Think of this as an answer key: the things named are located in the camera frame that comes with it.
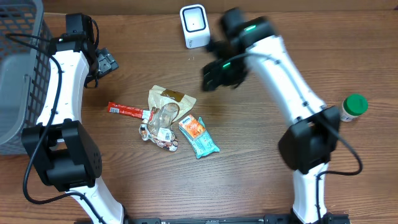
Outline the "beige dog bone treat bag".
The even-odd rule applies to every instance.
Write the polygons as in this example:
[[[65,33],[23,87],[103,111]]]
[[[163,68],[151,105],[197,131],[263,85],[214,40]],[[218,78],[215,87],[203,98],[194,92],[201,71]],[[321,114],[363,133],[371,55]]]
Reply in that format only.
[[[149,109],[139,127],[142,140],[151,141],[170,152],[178,149],[172,124],[189,112],[197,99],[184,93],[154,85],[149,90]]]

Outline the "small green lidded jar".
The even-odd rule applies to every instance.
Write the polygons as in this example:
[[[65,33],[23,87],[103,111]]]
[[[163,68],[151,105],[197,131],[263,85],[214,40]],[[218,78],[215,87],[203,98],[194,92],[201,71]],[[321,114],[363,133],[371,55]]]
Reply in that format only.
[[[360,94],[352,94],[341,104],[340,120],[350,122],[368,110],[367,99]]]

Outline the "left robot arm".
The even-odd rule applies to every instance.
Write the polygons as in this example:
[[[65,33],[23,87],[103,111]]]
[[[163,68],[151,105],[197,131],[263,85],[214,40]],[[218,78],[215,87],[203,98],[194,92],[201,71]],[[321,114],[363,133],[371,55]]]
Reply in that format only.
[[[81,123],[83,90],[118,69],[106,49],[99,49],[95,20],[82,13],[67,14],[66,32],[52,38],[45,51],[50,59],[50,82],[36,125],[22,131],[22,144],[30,157],[23,181],[27,191],[31,169],[41,181],[61,194],[42,204],[74,198],[92,223],[129,223],[125,208],[111,195],[102,179],[101,153]]]

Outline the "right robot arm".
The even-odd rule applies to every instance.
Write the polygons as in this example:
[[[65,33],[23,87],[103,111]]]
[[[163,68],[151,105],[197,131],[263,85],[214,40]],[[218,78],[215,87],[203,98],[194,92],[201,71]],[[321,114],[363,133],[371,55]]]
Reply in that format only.
[[[338,138],[338,108],[327,107],[307,85],[290,58],[281,35],[266,17],[247,21],[238,8],[220,19],[224,41],[211,40],[207,50],[216,57],[204,66],[203,91],[219,86],[237,88],[254,72],[277,103],[287,130],[278,143],[279,152],[293,170],[292,215],[299,223],[326,220],[325,182],[319,176],[328,169]]]

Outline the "teal orange tissue pack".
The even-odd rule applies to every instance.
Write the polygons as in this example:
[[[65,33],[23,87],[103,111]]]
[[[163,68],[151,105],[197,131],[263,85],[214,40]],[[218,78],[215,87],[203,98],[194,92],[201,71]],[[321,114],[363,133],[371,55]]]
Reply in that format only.
[[[205,127],[205,124],[201,117],[199,117],[197,120]],[[187,134],[185,134],[182,131],[182,128],[180,128],[179,126],[178,126],[178,128],[179,128],[179,130],[181,130],[183,135],[187,138],[187,140],[191,144],[197,159],[209,156],[213,152],[220,152],[219,147],[213,142],[213,140],[207,130],[205,131],[205,133],[202,136],[200,136],[199,138],[196,138],[195,140],[192,140],[188,137]]]

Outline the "red snack stick packet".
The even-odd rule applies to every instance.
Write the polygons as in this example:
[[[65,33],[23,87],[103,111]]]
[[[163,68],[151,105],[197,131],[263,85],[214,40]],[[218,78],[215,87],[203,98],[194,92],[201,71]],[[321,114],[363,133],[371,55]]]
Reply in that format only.
[[[148,121],[150,121],[153,117],[153,112],[151,110],[143,110],[114,102],[108,103],[108,112],[139,118],[142,120],[146,119]]]

